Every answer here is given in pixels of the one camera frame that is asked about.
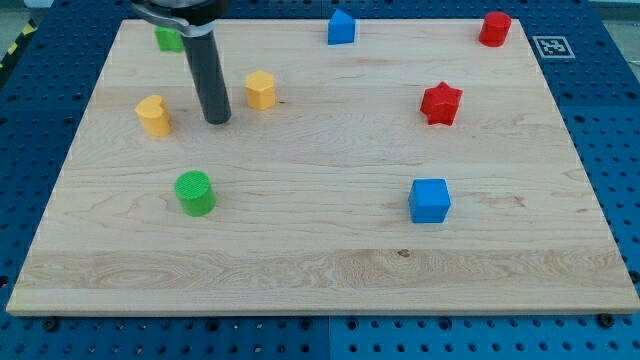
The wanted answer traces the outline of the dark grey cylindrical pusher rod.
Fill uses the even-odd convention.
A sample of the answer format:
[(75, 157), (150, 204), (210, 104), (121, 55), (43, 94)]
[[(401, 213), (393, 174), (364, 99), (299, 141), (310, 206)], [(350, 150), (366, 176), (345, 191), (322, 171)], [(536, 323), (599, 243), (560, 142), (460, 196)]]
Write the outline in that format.
[(228, 122), (231, 108), (214, 34), (182, 37), (182, 41), (205, 121)]

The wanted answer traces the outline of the metal clamp tool mount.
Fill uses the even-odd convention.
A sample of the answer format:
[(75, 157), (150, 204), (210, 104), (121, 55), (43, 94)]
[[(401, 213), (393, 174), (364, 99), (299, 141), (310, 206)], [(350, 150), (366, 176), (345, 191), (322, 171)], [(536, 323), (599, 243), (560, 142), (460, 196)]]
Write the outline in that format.
[(210, 33), (231, 8), (231, 0), (132, 0), (133, 11), (152, 25), (185, 37)]

